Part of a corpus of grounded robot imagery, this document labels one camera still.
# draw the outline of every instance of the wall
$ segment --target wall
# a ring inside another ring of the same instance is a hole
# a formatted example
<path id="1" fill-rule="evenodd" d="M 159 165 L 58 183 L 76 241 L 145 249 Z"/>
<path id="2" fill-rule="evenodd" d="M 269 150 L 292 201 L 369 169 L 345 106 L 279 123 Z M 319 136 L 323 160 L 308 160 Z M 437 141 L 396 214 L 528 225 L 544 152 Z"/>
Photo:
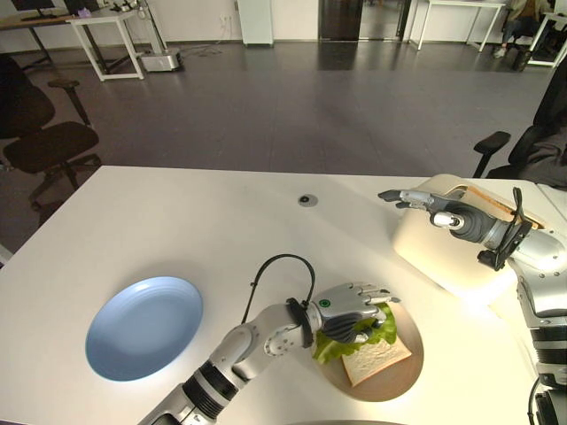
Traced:
<path id="1" fill-rule="evenodd" d="M 64 6 L 63 0 L 54 0 Z M 167 41 L 242 40 L 240 20 L 233 0 L 151 0 L 151 6 Z M 277 40 L 315 40 L 317 38 L 318 0 L 272 0 L 274 37 Z M 0 17 L 16 13 L 12 2 L 0 2 Z M 129 22 L 134 41 L 145 41 L 144 27 L 135 19 Z M 94 26 L 92 32 L 101 45 L 120 44 L 112 26 Z M 36 29 L 48 48 L 78 47 L 69 26 Z M 26 30 L 0 33 L 0 51 L 36 50 Z"/>
<path id="2" fill-rule="evenodd" d="M 271 0 L 276 40 L 316 40 L 318 34 L 318 0 Z M 63 0 L 54 0 L 63 5 Z M 151 0 L 155 15 L 168 41 L 242 40 L 238 12 L 233 0 Z M 412 19 L 415 17 L 412 38 L 419 38 L 427 3 L 415 0 L 408 16 L 405 39 L 408 39 Z M 0 16 L 14 14 L 12 2 L 0 2 Z M 425 34 L 427 41 L 464 41 L 474 20 L 475 8 L 434 6 Z M 492 18 L 491 11 L 483 10 L 478 18 L 472 40 L 481 40 Z M 488 41 L 501 39 L 504 12 L 496 20 Z M 130 27 L 135 41 L 144 41 L 143 27 L 132 19 Z M 76 47 L 78 42 L 68 26 L 38 28 L 48 48 Z M 120 38 L 111 26 L 93 27 L 101 44 L 119 44 Z M 0 33 L 0 51 L 36 50 L 29 32 L 25 30 Z"/>
<path id="3" fill-rule="evenodd" d="M 276 40 L 316 40 L 319 0 L 272 0 Z"/>

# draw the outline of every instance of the gray floor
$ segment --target gray floor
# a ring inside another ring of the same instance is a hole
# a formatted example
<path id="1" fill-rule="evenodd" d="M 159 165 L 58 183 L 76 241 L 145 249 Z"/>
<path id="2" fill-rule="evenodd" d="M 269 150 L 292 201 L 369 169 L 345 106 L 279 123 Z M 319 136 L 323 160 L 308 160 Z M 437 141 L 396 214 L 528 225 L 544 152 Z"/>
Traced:
<path id="1" fill-rule="evenodd" d="M 477 54 L 461 44 L 425 44 L 419 53 L 393 42 L 217 48 L 205 56 L 186 50 L 183 71 L 143 81 L 101 83 L 89 66 L 28 74 L 56 105 L 53 123 L 77 117 L 47 81 L 81 82 L 100 136 L 94 151 L 107 165 L 413 176 L 470 176 L 474 143 L 495 130 L 517 139 L 552 75 L 537 67 L 513 73 L 513 57 L 496 61 L 489 49 Z M 27 195 L 40 181 L 18 170 L 0 174 L 0 242 L 13 251 L 37 229 Z M 61 182 L 44 201 L 70 193 Z"/>

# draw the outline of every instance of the table surface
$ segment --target table surface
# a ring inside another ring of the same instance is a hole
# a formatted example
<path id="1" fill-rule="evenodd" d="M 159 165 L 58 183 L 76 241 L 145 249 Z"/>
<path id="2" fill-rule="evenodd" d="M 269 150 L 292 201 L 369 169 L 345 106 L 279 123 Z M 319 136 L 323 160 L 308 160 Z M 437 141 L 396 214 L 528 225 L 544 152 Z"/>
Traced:
<path id="1" fill-rule="evenodd" d="M 551 202 L 557 208 L 557 211 L 567 220 L 567 192 L 551 188 L 547 184 L 538 184 L 538 187 L 549 202 Z"/>
<path id="2" fill-rule="evenodd" d="M 467 0 L 428 0 L 430 4 L 438 4 L 445 6 L 466 6 L 466 7 L 502 7 L 505 3 L 498 2 L 483 2 L 483 1 L 467 1 Z"/>
<path id="3" fill-rule="evenodd" d="M 524 423 L 535 374 L 517 333 L 527 331 L 511 331 L 488 308 L 466 306 L 391 247 L 401 212 L 377 193 L 424 180 L 102 167 L 0 269 L 0 419 L 137 423 L 239 323 L 260 264 L 292 252 L 314 265 L 315 291 L 363 281 L 400 297 L 422 334 L 422 374 L 399 398 L 364 403 L 336 390 L 308 350 L 298 350 L 250 382 L 219 424 Z M 564 226 L 532 183 L 476 183 L 506 198 L 520 186 L 526 210 Z M 303 194 L 315 194 L 317 206 L 299 206 Z M 151 376 L 101 378 L 84 353 L 92 319 L 120 290 L 156 275 L 182 277 L 200 290 L 198 333 Z M 274 264 L 262 277 L 251 317 L 266 305 L 304 297 L 307 284 L 299 262 Z M 521 318 L 518 303 L 507 308 Z"/>
<path id="4" fill-rule="evenodd" d="M 114 12 L 110 9 L 100 9 L 99 11 L 92 12 L 90 18 L 70 19 L 68 22 L 71 25 L 104 24 L 126 20 L 136 15 L 137 11 Z"/>
<path id="5" fill-rule="evenodd" d="M 57 17 L 53 19 L 21 20 L 22 18 L 35 16 L 37 14 L 37 12 L 25 12 L 0 19 L 0 31 L 7 29 L 48 27 L 51 25 L 62 25 L 62 24 L 66 24 L 67 21 L 69 21 L 70 19 L 74 19 L 73 16 L 68 14 L 67 10 L 54 10 L 52 13 L 57 15 Z"/>

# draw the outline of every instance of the lettuce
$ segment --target lettuce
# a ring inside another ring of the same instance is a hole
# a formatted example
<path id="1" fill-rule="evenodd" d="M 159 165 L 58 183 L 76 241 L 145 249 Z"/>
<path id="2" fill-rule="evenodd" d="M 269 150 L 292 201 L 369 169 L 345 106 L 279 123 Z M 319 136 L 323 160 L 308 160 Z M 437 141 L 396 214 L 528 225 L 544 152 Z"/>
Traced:
<path id="1" fill-rule="evenodd" d="M 380 328 L 373 328 L 372 335 L 365 343 L 342 344 L 334 341 L 318 331 L 316 334 L 315 344 L 316 349 L 313 358 L 319 363 L 324 365 L 333 359 L 339 359 L 340 356 L 350 356 L 354 352 L 360 350 L 364 344 L 377 344 L 384 339 L 388 344 L 396 342 L 396 320 L 393 318 L 393 313 L 388 304 L 380 303 L 377 307 L 386 314 L 386 320 Z M 376 319 L 369 318 L 359 321 L 354 325 L 355 331 L 360 331 L 365 328 L 371 328 L 372 323 Z"/>

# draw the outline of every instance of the bread slice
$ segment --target bread slice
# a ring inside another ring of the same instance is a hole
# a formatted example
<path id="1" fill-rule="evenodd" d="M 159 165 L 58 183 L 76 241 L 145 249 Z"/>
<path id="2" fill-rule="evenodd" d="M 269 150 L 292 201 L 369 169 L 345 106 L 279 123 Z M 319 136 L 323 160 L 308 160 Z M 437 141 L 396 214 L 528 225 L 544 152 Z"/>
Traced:
<path id="1" fill-rule="evenodd" d="M 384 339 L 378 344 L 363 345 L 354 354 L 343 356 L 343 364 L 351 385 L 355 387 L 381 370 L 409 356 L 411 356 L 411 351 L 398 336 L 392 345 L 389 345 Z"/>

